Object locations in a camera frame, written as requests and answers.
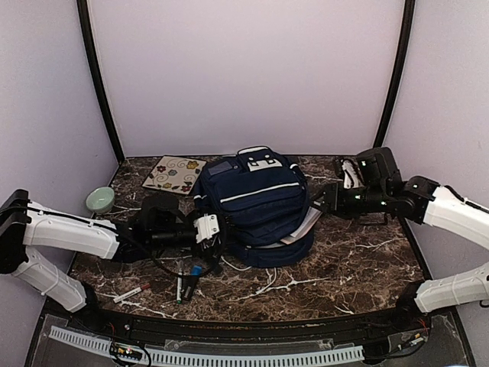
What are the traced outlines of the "navy blue student backpack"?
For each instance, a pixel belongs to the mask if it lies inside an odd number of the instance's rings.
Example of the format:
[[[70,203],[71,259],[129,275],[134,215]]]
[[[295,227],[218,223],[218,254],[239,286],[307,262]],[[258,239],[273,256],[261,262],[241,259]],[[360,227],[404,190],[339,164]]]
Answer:
[[[310,208],[299,165],[267,146],[244,148],[206,164],[193,189],[194,204],[225,218],[225,248],[244,265],[280,268],[304,259],[314,231],[292,236]]]

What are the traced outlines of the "pink flowered white book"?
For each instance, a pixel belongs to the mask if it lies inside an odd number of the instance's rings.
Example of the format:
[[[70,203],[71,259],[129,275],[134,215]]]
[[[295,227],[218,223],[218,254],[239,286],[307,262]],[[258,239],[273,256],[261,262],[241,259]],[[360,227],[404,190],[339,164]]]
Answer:
[[[289,245],[301,239],[313,228],[321,215],[322,212],[320,210],[310,207],[300,226],[294,232],[290,233],[288,236],[281,239],[280,241],[284,244]]]

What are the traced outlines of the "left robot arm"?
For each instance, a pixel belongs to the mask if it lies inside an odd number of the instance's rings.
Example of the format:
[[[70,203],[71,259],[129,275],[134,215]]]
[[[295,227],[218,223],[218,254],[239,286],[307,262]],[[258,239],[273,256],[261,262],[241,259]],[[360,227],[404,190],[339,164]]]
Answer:
[[[108,317],[100,311],[94,290],[49,262],[39,246],[86,253],[101,259],[130,263],[149,258],[180,281],[187,275],[166,268],[156,257],[167,246],[188,247],[206,260],[207,275],[217,268],[228,239],[225,219],[218,213],[185,215],[170,193],[144,198],[138,212],[126,222],[88,219],[59,212],[30,200],[17,189],[1,205],[1,273],[29,283],[70,313],[91,333],[102,333]]]

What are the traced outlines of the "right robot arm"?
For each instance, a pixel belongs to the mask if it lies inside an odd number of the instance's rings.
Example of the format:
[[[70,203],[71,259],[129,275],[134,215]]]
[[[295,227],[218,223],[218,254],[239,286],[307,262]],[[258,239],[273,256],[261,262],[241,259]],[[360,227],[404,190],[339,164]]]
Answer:
[[[342,219],[382,213],[444,229],[488,247],[488,209],[429,178],[404,180],[388,147],[362,151],[354,160],[336,161],[335,168],[343,181],[326,184],[312,197],[313,208]],[[472,302],[488,306],[487,265],[408,284],[390,314],[390,325],[405,332],[423,314]]]

